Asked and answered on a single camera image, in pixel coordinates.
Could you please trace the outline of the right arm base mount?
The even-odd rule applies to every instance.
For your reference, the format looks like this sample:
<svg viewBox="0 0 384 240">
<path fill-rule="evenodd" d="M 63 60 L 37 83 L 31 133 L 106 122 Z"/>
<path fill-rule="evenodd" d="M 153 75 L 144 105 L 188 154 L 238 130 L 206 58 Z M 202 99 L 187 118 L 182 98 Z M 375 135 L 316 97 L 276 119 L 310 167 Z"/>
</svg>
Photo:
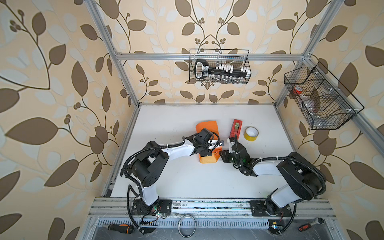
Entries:
<svg viewBox="0 0 384 240">
<path fill-rule="evenodd" d="M 289 205 L 279 208 L 271 201 L 251 200 L 250 209 L 253 217 L 291 217 L 293 215 Z"/>
</svg>

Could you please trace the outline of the black socket tool set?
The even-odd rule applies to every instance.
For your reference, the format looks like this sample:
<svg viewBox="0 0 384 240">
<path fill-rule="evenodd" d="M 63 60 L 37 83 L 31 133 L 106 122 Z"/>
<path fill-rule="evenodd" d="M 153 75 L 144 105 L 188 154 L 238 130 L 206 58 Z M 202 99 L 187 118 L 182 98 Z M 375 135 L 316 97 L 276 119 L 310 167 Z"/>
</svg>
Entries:
<svg viewBox="0 0 384 240">
<path fill-rule="evenodd" d="M 221 63 L 213 64 L 212 66 L 208 61 L 199 59 L 195 61 L 195 65 L 192 68 L 192 73 L 196 79 L 204 80 L 209 78 L 214 79 L 249 79 L 251 77 L 251 70 L 248 67 L 241 67 L 236 69 L 232 65 L 223 65 Z"/>
</svg>

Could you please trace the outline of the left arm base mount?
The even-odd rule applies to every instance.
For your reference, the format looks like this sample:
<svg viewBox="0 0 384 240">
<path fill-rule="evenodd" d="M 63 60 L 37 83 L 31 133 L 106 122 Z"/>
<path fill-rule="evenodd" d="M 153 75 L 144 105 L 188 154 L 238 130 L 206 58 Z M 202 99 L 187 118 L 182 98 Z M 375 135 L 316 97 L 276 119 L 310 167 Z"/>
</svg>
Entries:
<svg viewBox="0 0 384 240">
<path fill-rule="evenodd" d="M 146 205 L 144 200 L 138 199 L 138 200 L 134 200 L 131 210 L 133 212 L 133 215 L 138 215 L 138 216 L 156 215 L 160 217 L 165 217 L 171 214 L 172 203 L 173 203 L 172 200 L 159 199 L 155 201 L 152 205 Z"/>
</svg>

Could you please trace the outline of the yellow tape roll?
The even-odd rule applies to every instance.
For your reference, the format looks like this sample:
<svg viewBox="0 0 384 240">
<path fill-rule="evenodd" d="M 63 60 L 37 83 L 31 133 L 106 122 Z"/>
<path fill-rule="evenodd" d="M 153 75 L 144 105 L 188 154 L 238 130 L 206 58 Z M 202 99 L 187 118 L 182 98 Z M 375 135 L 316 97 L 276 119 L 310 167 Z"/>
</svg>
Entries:
<svg viewBox="0 0 384 240">
<path fill-rule="evenodd" d="M 259 136 L 259 131 L 258 129 L 254 127 L 247 127 L 244 132 L 244 138 L 249 141 L 253 142 L 255 141 Z"/>
</svg>

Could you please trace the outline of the red handled ratchet wrench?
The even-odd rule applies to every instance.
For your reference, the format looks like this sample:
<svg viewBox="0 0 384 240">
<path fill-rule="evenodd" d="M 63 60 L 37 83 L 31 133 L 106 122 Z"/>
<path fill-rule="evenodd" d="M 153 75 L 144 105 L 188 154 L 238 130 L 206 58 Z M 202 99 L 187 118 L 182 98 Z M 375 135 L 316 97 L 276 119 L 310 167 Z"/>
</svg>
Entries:
<svg viewBox="0 0 384 240">
<path fill-rule="evenodd" d="M 304 232 L 312 228 L 314 225 L 323 225 L 325 220 L 323 218 L 316 218 L 312 223 L 307 223 L 298 227 L 299 232 Z"/>
</svg>

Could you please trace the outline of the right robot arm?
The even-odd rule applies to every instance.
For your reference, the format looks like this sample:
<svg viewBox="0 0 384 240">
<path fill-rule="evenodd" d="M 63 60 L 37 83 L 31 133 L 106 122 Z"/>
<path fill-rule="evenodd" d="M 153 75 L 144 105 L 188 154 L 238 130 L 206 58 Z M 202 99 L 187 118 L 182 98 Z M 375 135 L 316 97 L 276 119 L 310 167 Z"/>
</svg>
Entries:
<svg viewBox="0 0 384 240">
<path fill-rule="evenodd" d="M 223 162 L 231 163 L 250 177 L 281 176 L 285 184 L 268 195 L 263 210 L 275 216 L 289 204 L 310 201 L 326 191 L 326 177 L 297 152 L 286 157 L 251 158 L 246 148 L 234 138 L 230 148 L 220 152 Z"/>
</svg>

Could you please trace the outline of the orange black screwdriver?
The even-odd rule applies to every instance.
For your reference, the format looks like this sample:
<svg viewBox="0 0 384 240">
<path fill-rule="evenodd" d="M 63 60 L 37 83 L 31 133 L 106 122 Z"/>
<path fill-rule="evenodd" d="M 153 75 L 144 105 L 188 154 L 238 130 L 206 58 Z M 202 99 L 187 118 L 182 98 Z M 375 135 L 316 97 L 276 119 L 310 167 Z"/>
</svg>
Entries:
<svg viewBox="0 0 384 240">
<path fill-rule="evenodd" d="M 132 234 L 133 231 L 135 230 L 134 226 L 126 225 L 126 224 L 122 224 L 122 225 L 109 224 L 107 228 L 109 231 L 115 231 L 122 234 Z"/>
</svg>

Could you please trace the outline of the red tape dispenser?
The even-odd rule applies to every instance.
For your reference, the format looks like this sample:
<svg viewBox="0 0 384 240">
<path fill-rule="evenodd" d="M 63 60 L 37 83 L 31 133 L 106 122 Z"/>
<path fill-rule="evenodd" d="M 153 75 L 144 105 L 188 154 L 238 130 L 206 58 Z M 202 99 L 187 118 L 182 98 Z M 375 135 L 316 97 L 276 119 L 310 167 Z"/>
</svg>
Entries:
<svg viewBox="0 0 384 240">
<path fill-rule="evenodd" d="M 231 128 L 230 139 L 238 140 L 241 135 L 243 121 L 235 119 Z"/>
</svg>

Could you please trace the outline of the aluminium front rail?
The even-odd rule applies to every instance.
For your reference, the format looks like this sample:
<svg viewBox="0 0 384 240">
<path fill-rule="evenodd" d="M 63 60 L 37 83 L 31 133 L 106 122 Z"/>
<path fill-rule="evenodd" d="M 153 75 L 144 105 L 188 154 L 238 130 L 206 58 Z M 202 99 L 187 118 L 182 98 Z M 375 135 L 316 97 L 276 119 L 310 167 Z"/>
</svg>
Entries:
<svg viewBox="0 0 384 240">
<path fill-rule="evenodd" d="M 195 217 L 202 218 L 265 218 L 279 219 L 290 217 L 253 217 L 250 209 L 251 200 L 262 199 L 198 199 L 198 198 L 168 198 L 172 200 L 172 211 L 167 217 L 180 217 L 185 214 L 191 214 Z M 130 209 L 134 203 L 130 199 Z M 294 205 L 289 207 L 293 216 L 297 220 L 315 219 L 321 217 L 325 220 L 335 220 L 336 214 L 329 201 L 323 199 L 315 199 L 311 201 L 303 201 L 297 204 L 297 210 L 294 213 Z"/>
</svg>

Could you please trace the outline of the red capped item in basket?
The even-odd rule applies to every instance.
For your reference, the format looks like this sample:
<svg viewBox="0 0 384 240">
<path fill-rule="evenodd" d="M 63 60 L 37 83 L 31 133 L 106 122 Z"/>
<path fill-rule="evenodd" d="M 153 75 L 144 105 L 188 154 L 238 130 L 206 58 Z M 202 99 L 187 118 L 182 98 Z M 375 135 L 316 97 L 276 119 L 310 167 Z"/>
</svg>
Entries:
<svg viewBox="0 0 384 240">
<path fill-rule="evenodd" d="M 293 87 L 293 95 L 299 96 L 303 92 L 303 88 L 300 86 Z"/>
</svg>

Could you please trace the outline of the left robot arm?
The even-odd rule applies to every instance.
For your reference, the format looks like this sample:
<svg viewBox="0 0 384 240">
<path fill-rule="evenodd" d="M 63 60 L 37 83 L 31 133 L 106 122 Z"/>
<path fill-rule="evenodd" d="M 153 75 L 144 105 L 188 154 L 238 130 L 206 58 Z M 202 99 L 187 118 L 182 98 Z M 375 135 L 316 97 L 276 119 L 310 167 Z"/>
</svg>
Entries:
<svg viewBox="0 0 384 240">
<path fill-rule="evenodd" d="M 219 135 L 206 128 L 197 134 L 183 137 L 181 142 L 175 144 L 159 145 L 150 141 L 143 149 L 126 159 L 120 176 L 135 183 L 144 205 L 153 207 L 160 199 L 155 183 L 169 161 L 196 154 L 209 157 L 216 148 L 223 145 Z"/>
</svg>

